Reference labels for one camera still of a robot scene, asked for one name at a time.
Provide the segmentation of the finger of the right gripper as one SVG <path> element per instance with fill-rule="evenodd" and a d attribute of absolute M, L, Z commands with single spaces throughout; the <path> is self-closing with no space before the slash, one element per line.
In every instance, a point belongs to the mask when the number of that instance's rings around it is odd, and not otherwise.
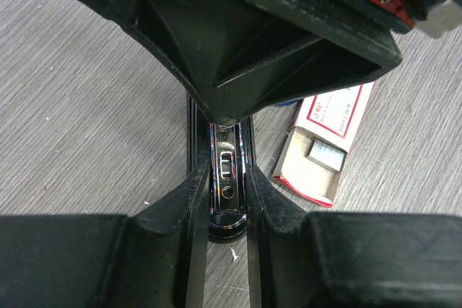
<path fill-rule="evenodd" d="M 78 1 L 143 45 L 215 124 L 401 62 L 388 29 L 337 0 Z"/>

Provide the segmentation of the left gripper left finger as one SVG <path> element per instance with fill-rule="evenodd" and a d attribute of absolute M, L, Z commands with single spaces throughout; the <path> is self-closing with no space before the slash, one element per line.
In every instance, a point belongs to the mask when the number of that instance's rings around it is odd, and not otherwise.
<path fill-rule="evenodd" d="M 209 163 L 135 216 L 1 218 L 3 307 L 201 307 Z"/>

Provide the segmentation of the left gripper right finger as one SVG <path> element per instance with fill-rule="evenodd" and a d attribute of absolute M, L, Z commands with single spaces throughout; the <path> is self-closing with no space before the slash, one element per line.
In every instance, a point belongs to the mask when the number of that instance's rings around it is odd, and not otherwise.
<path fill-rule="evenodd" d="M 459 307 L 461 218 L 307 212 L 245 170 L 252 307 Z"/>

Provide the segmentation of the black stapler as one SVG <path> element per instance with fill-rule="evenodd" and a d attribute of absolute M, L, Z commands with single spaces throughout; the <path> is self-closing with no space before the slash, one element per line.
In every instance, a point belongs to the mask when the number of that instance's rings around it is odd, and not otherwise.
<path fill-rule="evenodd" d="M 253 118 L 226 128 L 209 123 L 190 95 L 187 105 L 187 171 L 210 156 L 209 241 L 227 244 L 246 234 L 245 169 L 256 161 Z"/>

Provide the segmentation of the red white staple box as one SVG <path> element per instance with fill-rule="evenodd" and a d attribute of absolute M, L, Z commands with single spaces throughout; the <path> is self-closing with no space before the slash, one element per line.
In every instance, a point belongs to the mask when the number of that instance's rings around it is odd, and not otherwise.
<path fill-rule="evenodd" d="M 303 198 L 332 207 L 374 85 L 370 82 L 303 99 L 272 177 Z"/>

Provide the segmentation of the blue stapler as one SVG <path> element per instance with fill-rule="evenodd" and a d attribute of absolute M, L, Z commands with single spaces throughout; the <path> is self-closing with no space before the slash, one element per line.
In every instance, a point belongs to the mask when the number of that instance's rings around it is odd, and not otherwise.
<path fill-rule="evenodd" d="M 275 107 L 285 107 L 285 106 L 293 105 L 293 104 L 295 104 L 297 102 L 298 102 L 298 100 L 291 100 L 291 101 L 288 101 L 288 102 L 280 102 L 280 103 L 275 104 Z"/>

